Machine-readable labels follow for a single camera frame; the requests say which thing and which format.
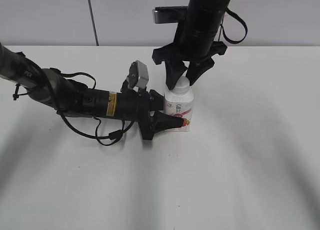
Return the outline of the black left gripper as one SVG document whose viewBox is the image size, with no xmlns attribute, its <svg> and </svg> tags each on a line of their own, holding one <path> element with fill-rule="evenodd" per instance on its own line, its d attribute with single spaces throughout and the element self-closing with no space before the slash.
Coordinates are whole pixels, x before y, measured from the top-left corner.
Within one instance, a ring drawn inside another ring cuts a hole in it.
<svg viewBox="0 0 320 230">
<path fill-rule="evenodd" d="M 152 140 L 156 133 L 181 128 L 184 119 L 162 112 L 164 97 L 155 90 L 126 90 L 116 98 L 115 119 L 137 122 L 143 140 Z"/>
</svg>

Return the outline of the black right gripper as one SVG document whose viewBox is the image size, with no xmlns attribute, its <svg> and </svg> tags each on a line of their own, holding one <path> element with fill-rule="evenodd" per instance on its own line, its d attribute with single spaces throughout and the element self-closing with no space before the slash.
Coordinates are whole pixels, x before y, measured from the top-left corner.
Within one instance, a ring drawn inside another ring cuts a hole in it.
<svg viewBox="0 0 320 230">
<path fill-rule="evenodd" d="M 192 86 L 201 75 L 211 69 L 215 62 L 215 54 L 224 55 L 227 46 L 221 41 L 214 41 L 218 31 L 215 21 L 181 20 L 172 43 L 153 50 L 152 59 L 155 64 L 165 63 L 165 84 L 172 90 L 179 78 L 187 70 L 183 61 L 189 61 L 186 77 Z"/>
</svg>

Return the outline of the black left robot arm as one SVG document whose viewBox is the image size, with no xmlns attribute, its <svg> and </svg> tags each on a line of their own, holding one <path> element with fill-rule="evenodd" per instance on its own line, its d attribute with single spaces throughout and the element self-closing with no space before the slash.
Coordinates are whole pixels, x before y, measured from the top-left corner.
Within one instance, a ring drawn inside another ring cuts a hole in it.
<svg viewBox="0 0 320 230">
<path fill-rule="evenodd" d="M 180 128 L 185 123 L 181 117 L 163 113 L 164 97 L 155 90 L 147 90 L 148 69 L 140 61 L 131 64 L 120 92 L 111 92 L 73 80 L 75 76 L 92 78 L 88 73 L 64 74 L 56 68 L 41 68 L 23 52 L 1 46 L 0 76 L 15 83 L 14 100 L 21 96 L 19 88 L 25 88 L 31 99 L 54 108 L 73 132 L 99 144 L 103 140 L 117 143 L 135 122 L 144 140 L 152 140 L 156 133 Z M 98 132 L 89 135 L 73 127 L 69 117 L 93 118 L 98 122 L 103 118 L 116 119 L 121 121 L 121 129 L 107 136 L 99 136 Z"/>
</svg>

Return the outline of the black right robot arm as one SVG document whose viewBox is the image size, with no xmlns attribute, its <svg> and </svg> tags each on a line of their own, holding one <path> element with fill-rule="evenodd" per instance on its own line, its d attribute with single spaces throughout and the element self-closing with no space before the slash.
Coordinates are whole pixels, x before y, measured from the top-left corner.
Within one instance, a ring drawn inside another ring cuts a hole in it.
<svg viewBox="0 0 320 230">
<path fill-rule="evenodd" d="M 231 0 L 189 0 L 188 6 L 156 7 L 153 9 L 155 24 L 177 24 L 173 42 L 155 49 L 152 59 L 156 65 L 165 64 L 166 86 L 172 90 L 182 75 L 193 85 L 201 75 L 211 69 L 212 57 L 224 55 L 227 46 L 215 41 L 221 31 L 230 44 L 242 40 L 231 40 L 223 27 L 225 14 L 237 20 L 248 31 L 245 21 L 229 9 Z"/>
</svg>

